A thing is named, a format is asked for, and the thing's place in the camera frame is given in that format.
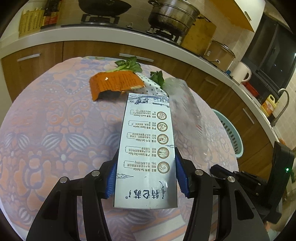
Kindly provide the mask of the teal perforated waste basket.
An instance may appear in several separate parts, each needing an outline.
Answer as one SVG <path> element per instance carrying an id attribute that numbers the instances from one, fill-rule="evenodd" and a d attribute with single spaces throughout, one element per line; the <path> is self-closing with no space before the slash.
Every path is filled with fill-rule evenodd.
<path id="1" fill-rule="evenodd" d="M 231 141 L 232 147 L 234 149 L 236 159 L 241 158 L 243 155 L 244 148 L 239 132 L 236 130 L 235 126 L 231 123 L 231 121 L 227 119 L 226 116 L 224 116 L 222 113 L 215 109 L 212 109 L 212 111 L 214 111 L 214 113 L 217 115 L 218 119 L 222 123 L 222 126 L 226 130 L 227 135 Z"/>

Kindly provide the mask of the white electric kettle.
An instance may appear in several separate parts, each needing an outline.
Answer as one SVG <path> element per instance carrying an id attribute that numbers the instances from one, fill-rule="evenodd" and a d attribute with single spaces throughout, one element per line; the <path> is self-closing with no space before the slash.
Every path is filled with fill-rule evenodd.
<path id="1" fill-rule="evenodd" d="M 238 83 L 248 82 L 252 76 L 250 68 L 243 62 L 239 62 L 230 76 Z"/>

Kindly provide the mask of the red label sauce bottle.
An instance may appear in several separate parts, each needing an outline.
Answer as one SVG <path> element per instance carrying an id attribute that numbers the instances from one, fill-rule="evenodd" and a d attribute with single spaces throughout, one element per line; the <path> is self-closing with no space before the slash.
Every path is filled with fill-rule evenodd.
<path id="1" fill-rule="evenodd" d="M 58 21 L 61 2 L 61 0 L 53 1 L 51 16 L 49 20 L 50 25 L 55 25 Z"/>

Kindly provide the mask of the black gas stove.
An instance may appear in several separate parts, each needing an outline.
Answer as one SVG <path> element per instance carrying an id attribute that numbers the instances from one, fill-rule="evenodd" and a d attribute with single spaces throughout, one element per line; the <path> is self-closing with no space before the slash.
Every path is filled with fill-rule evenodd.
<path id="1" fill-rule="evenodd" d="M 92 23 L 89 17 L 86 19 L 86 22 L 60 25 L 60 28 L 67 32 L 67 39 L 124 44 L 158 52 L 176 59 L 180 59 L 183 53 L 200 56 L 182 47 L 178 41 L 175 41 L 177 36 L 169 32 L 161 32 L 158 35 L 150 27 L 144 28 L 143 31 L 137 29 L 133 22 L 127 24 L 122 21 L 117 24 Z"/>

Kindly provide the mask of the floral pink tablecloth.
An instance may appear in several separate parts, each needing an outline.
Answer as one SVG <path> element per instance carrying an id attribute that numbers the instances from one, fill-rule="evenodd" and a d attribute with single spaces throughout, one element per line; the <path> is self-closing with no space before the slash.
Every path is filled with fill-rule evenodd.
<path id="1" fill-rule="evenodd" d="M 1 125 L 1 210 L 15 232 L 26 240 L 30 226 L 57 181 L 84 177 L 113 158 L 119 147 L 126 96 L 93 102 L 89 79 L 116 67 L 116 59 L 78 57 L 45 72 L 16 98 Z M 238 171 L 227 133 L 212 108 L 191 90 L 171 107 L 175 144 L 183 158 L 209 173 L 219 164 Z M 202 131 L 185 126 L 197 107 Z M 192 199 L 178 187 L 178 208 L 128 210 L 103 200 L 112 240 L 182 240 Z"/>

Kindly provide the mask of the green leafy vegetable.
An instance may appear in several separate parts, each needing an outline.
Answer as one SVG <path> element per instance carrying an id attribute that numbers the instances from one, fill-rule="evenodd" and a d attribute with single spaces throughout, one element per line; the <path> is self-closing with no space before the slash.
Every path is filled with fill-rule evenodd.
<path id="1" fill-rule="evenodd" d="M 128 57 L 126 60 L 115 61 L 116 68 L 114 71 L 131 71 L 134 73 L 142 73 L 142 68 L 139 63 L 137 63 L 137 58 L 135 56 Z"/>

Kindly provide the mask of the wooden cutting board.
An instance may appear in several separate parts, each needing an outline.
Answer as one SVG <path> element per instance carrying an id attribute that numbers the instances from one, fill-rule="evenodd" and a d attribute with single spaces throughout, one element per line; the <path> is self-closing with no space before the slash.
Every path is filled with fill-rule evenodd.
<path id="1" fill-rule="evenodd" d="M 203 56 L 209 47 L 217 27 L 205 16 L 197 17 L 195 23 L 182 39 L 181 46 L 190 52 Z"/>

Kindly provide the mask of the white blue printed packet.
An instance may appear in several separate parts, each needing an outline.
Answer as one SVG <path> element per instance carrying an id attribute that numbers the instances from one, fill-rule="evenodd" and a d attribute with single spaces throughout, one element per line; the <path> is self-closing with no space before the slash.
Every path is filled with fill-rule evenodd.
<path id="1" fill-rule="evenodd" d="M 129 93 L 119 143 L 114 207 L 170 209 L 177 206 L 169 99 Z"/>

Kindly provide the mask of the dark soy sauce bottle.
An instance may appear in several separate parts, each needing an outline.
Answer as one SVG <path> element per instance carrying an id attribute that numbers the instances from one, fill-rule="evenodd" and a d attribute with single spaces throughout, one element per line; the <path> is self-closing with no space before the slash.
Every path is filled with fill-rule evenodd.
<path id="1" fill-rule="evenodd" d="M 53 8 L 54 8 L 54 1 L 48 0 L 45 6 L 45 11 L 43 16 L 43 24 L 42 24 L 43 27 L 49 24 L 50 17 L 53 12 Z"/>

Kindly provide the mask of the beige rice cooker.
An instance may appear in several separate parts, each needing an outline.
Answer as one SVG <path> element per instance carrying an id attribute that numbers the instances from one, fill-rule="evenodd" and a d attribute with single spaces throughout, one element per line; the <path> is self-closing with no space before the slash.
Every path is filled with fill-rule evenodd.
<path id="1" fill-rule="evenodd" d="M 221 71 L 227 71 L 236 58 L 235 54 L 228 46 L 214 40 L 211 42 L 203 57 Z"/>

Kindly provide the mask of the black frying pan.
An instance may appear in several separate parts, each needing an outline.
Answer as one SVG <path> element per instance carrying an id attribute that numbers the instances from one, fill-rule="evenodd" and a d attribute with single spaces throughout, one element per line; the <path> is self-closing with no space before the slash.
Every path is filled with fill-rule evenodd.
<path id="1" fill-rule="evenodd" d="M 79 8 L 95 16 L 119 16 L 132 6 L 124 1 L 79 0 Z"/>

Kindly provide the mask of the clear plastic printed bag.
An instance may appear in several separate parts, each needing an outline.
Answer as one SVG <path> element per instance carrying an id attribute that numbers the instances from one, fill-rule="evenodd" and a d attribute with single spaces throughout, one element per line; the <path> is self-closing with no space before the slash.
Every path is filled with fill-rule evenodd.
<path id="1" fill-rule="evenodd" d="M 208 137 L 205 119 L 184 80 L 165 79 L 164 90 L 169 96 L 175 147 L 184 159 L 196 166 L 209 161 Z"/>

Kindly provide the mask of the yellow upper cabinet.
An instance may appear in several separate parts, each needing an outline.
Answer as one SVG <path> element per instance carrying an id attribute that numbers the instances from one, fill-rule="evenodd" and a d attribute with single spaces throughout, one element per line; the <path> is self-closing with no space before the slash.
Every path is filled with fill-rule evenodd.
<path id="1" fill-rule="evenodd" d="M 250 30 L 256 32 L 265 8 L 265 0 L 235 0 L 248 20 Z"/>

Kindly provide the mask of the bok choy stem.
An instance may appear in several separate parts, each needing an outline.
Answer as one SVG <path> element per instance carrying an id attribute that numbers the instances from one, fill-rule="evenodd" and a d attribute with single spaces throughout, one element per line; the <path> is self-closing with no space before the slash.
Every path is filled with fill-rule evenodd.
<path id="1" fill-rule="evenodd" d="M 153 82 L 158 84 L 160 86 L 160 89 L 163 88 L 165 80 L 163 78 L 162 71 L 150 72 L 150 77 L 149 78 L 150 78 L 150 80 L 152 80 Z"/>

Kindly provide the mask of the orange printed wrapper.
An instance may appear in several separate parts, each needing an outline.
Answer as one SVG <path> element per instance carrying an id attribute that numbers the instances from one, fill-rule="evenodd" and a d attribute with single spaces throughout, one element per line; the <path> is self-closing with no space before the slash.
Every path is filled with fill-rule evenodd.
<path id="1" fill-rule="evenodd" d="M 89 80 L 92 100 L 116 99 L 122 93 L 144 87 L 144 82 L 131 71 L 100 72 Z"/>

